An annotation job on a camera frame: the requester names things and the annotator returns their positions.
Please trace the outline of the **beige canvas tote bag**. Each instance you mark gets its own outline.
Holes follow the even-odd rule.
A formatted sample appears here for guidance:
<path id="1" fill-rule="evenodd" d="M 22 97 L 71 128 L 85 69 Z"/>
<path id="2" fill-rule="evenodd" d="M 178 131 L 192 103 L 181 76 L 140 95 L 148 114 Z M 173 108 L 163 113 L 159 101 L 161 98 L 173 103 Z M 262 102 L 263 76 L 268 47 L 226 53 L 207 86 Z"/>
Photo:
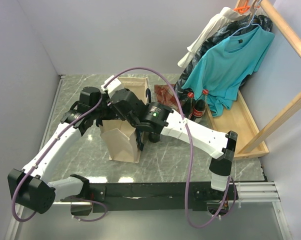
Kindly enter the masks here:
<path id="1" fill-rule="evenodd" d="M 144 103 L 147 102 L 147 77 L 118 77 L 126 89 L 134 92 Z M 138 163 L 141 155 L 140 145 L 144 135 L 133 128 L 126 120 L 103 120 L 99 125 L 100 136 L 106 143 L 109 159 L 113 161 Z"/>

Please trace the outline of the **cola bottle red cap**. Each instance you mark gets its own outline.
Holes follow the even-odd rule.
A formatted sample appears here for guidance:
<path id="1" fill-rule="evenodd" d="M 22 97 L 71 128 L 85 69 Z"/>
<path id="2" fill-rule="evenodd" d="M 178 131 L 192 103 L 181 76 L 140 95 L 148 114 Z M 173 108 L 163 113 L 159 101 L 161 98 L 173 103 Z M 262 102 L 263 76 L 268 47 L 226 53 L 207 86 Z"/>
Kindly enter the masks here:
<path id="1" fill-rule="evenodd" d="M 192 110 L 191 120 L 195 123 L 199 123 L 204 115 L 209 90 L 203 89 L 201 94 L 202 96 L 195 102 Z"/>
<path id="2" fill-rule="evenodd" d="M 194 93 L 193 92 L 189 92 L 187 94 L 187 98 L 186 101 L 184 102 L 183 106 L 182 106 L 182 112 L 185 118 L 187 119 L 191 119 L 192 115 L 193 115 L 193 105 L 194 105 Z"/>
<path id="3" fill-rule="evenodd" d="M 161 140 L 160 134 L 154 133 L 154 132 L 150 132 L 148 134 L 148 140 L 151 143 L 158 143 Z"/>

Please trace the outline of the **cola bottle red cap front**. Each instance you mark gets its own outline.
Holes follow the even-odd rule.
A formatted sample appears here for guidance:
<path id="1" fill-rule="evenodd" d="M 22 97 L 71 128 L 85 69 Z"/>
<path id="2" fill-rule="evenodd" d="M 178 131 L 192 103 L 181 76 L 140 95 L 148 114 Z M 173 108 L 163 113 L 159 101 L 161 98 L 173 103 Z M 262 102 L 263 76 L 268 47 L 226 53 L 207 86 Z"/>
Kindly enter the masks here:
<path id="1" fill-rule="evenodd" d="M 182 106 L 182 112 L 185 118 L 187 119 L 191 119 L 192 115 L 193 115 L 193 105 L 194 105 L 194 93 L 193 92 L 189 92 L 187 94 L 187 98 L 186 101 L 184 102 L 183 106 Z"/>

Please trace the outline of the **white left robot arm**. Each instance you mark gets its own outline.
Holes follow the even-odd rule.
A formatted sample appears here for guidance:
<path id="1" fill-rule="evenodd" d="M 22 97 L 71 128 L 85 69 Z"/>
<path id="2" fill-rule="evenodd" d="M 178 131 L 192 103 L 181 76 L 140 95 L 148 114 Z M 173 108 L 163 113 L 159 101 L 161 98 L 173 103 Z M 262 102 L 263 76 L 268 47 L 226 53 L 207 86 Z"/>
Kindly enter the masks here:
<path id="1" fill-rule="evenodd" d="M 70 109 L 62 116 L 53 136 L 21 170 L 7 176 L 13 204 L 43 214 L 53 202 L 74 196 L 79 201 L 91 197 L 90 182 L 78 174 L 51 181 L 59 161 L 101 115 L 103 94 L 96 87 L 85 87 Z"/>

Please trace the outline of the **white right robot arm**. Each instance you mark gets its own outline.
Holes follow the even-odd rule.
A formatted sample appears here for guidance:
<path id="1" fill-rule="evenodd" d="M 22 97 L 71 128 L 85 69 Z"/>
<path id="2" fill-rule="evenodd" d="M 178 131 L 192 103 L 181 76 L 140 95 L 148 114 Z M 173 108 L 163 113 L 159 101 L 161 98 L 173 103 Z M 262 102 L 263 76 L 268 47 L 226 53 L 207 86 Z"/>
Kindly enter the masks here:
<path id="1" fill-rule="evenodd" d="M 183 117 L 176 110 L 158 102 L 144 103 L 129 89 L 108 90 L 109 107 L 121 120 L 141 132 L 169 136 L 192 144 L 211 156 L 210 195 L 221 199 L 227 194 L 238 135 L 207 128 Z"/>

